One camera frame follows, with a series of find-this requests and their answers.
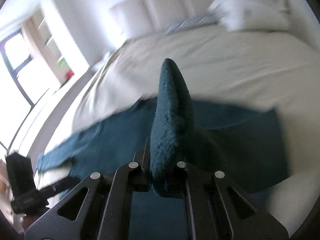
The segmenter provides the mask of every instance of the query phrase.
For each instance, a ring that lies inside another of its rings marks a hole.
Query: red object
[[[72,70],[69,70],[69,71],[66,73],[66,78],[69,79],[69,78],[71,78],[73,75],[74,75],[73,71],[72,71]]]

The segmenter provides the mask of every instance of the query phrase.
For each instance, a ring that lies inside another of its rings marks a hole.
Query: silver screw
[[[136,163],[136,162],[130,162],[129,163],[129,168],[131,169],[135,169],[139,166],[139,163]]]
[[[90,178],[91,179],[99,179],[100,176],[101,176],[101,174],[99,172],[94,172],[94,173],[91,173]]]
[[[222,171],[216,171],[214,174],[218,179],[223,179],[224,178],[224,172]]]
[[[185,162],[177,162],[177,166],[180,168],[180,169],[184,169],[186,167],[186,163]]]

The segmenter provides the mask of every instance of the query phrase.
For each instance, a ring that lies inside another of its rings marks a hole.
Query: gray striped pillow
[[[172,34],[199,28],[205,25],[217,24],[218,21],[219,17],[216,14],[198,15],[192,18],[187,18],[175,23],[171,23],[167,27],[165,34]]]

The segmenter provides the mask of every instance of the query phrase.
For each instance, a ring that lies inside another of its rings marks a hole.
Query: beige headboard panel
[[[212,0],[126,0],[110,9],[125,39],[165,30],[175,21],[207,11]]]

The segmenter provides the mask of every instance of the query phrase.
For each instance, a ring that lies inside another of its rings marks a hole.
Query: beige bed sheet
[[[266,208],[292,235],[320,194],[319,53],[287,33],[227,33],[221,26],[131,40],[87,86],[72,131],[155,95],[165,58],[177,63],[193,98],[277,107],[292,176],[272,188]],[[40,174],[39,185],[69,168]]]

